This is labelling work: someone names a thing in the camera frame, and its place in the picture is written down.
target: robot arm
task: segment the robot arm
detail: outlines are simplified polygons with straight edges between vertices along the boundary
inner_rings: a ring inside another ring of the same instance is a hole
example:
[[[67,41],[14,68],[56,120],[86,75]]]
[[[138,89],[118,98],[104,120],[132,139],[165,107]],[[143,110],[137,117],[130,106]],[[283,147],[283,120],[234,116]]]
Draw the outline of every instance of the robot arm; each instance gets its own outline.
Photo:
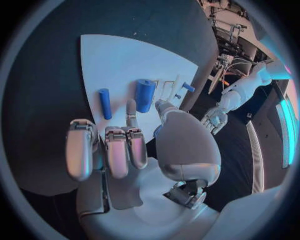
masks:
[[[217,134],[227,123],[227,113],[247,102],[259,86],[269,85],[273,79],[290,78],[290,73],[279,60],[269,64],[258,63],[248,77],[239,79],[222,91],[220,102],[206,112],[201,123],[212,134]]]

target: blue cylinder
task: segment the blue cylinder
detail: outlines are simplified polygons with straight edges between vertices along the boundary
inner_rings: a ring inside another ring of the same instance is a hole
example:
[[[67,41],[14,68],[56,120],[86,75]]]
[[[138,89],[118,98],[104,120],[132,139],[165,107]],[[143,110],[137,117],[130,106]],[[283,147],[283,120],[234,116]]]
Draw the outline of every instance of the blue cylinder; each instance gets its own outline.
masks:
[[[192,87],[191,85],[187,84],[186,82],[184,82],[184,84],[182,86],[192,93],[195,91],[195,88]]]
[[[112,118],[110,92],[107,88],[101,88],[98,91],[98,94],[100,98],[103,116],[106,120],[109,120]]]
[[[140,113],[147,113],[151,107],[156,83],[151,80],[139,79],[136,83],[135,102],[136,110]]]

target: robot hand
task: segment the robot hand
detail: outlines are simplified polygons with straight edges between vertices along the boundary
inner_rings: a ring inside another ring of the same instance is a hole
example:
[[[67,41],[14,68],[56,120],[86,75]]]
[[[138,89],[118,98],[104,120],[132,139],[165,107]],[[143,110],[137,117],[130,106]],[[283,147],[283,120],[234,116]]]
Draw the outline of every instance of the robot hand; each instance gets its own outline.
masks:
[[[219,106],[210,108],[201,119],[201,123],[213,134],[216,135],[226,124],[228,116]]]

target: small blue cylinder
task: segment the small blue cylinder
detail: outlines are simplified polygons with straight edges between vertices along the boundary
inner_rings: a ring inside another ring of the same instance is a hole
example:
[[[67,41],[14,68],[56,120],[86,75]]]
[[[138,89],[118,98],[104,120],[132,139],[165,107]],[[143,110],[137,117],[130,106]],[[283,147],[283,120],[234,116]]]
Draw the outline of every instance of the small blue cylinder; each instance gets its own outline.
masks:
[[[136,110],[140,113],[147,113],[151,107],[156,83],[151,80],[139,79],[136,83],[135,102]]]
[[[187,84],[186,82],[184,82],[184,84],[182,86],[192,93],[195,91],[195,88],[192,87],[191,85]]]
[[[103,116],[106,120],[109,120],[112,118],[110,92],[107,88],[101,88],[98,91],[98,94],[100,98]]]

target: teal light strip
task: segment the teal light strip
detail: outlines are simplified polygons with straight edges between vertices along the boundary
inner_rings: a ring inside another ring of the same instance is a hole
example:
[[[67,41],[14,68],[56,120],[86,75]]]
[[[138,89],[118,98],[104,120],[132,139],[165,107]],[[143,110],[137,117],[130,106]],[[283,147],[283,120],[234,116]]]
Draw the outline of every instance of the teal light strip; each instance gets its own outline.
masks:
[[[294,155],[295,155],[295,149],[296,149],[296,136],[295,136],[295,131],[294,131],[294,126],[293,126],[293,120],[292,116],[290,113],[290,110],[288,108],[286,100],[282,100],[280,102],[280,105],[283,110],[283,115],[284,119],[286,122],[286,128],[287,128],[287,133],[288,133],[288,149],[289,149],[289,155],[288,155],[288,164],[292,164]]]

